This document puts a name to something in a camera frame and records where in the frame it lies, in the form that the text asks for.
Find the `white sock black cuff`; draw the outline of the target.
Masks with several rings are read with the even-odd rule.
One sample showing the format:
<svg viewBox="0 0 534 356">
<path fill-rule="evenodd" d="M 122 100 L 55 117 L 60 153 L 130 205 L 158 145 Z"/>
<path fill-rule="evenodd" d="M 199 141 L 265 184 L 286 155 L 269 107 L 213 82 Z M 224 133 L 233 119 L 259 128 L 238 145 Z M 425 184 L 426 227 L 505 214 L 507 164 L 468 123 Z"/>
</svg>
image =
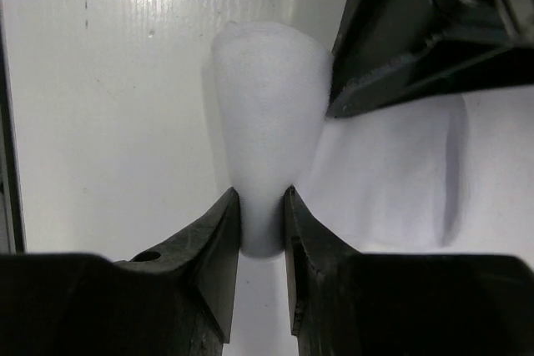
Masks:
<svg viewBox="0 0 534 356">
<path fill-rule="evenodd" d="M 428 98 L 327 118 L 332 57 L 278 23 L 214 39 L 245 276 L 232 355 L 302 355 L 291 333 L 284 195 L 361 253 L 510 255 L 533 273 L 533 89 Z"/>
</svg>

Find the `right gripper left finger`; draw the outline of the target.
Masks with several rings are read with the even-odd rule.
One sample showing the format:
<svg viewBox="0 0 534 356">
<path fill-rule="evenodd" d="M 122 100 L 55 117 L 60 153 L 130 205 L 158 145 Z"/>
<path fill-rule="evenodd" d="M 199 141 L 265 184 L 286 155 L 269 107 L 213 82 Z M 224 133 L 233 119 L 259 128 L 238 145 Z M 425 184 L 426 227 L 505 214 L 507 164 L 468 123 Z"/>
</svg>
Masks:
<svg viewBox="0 0 534 356">
<path fill-rule="evenodd" d="M 219 355 L 230 340 L 239 196 L 129 261 L 1 258 L 4 355 Z"/>
</svg>

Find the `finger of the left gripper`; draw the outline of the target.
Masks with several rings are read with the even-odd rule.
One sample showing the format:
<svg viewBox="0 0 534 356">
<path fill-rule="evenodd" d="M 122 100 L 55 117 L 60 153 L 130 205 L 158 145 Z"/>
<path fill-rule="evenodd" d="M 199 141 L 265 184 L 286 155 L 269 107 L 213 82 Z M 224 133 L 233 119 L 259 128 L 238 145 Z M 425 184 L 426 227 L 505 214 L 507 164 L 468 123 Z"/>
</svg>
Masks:
<svg viewBox="0 0 534 356">
<path fill-rule="evenodd" d="M 533 82 L 533 0 L 346 0 L 332 118 Z"/>
</svg>

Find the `aluminium frame rail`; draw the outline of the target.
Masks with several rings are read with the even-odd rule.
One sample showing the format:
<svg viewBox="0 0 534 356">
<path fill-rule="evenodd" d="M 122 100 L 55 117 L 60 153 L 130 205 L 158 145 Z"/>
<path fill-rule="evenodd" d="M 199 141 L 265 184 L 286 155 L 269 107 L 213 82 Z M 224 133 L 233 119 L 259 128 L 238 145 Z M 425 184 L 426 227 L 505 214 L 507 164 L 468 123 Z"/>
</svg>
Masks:
<svg viewBox="0 0 534 356">
<path fill-rule="evenodd" d="M 1 5 L 1 253 L 17 254 L 26 252 L 26 244 L 12 108 Z"/>
</svg>

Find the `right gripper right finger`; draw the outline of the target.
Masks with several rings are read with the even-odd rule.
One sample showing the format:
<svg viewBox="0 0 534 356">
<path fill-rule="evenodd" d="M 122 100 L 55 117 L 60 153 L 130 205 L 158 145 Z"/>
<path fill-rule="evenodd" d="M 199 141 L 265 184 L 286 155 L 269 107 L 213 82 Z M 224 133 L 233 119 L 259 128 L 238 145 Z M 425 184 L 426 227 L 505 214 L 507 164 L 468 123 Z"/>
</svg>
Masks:
<svg viewBox="0 0 534 356">
<path fill-rule="evenodd" d="M 533 273 L 491 254 L 361 253 L 284 195 L 290 329 L 302 355 L 530 355 Z"/>
</svg>

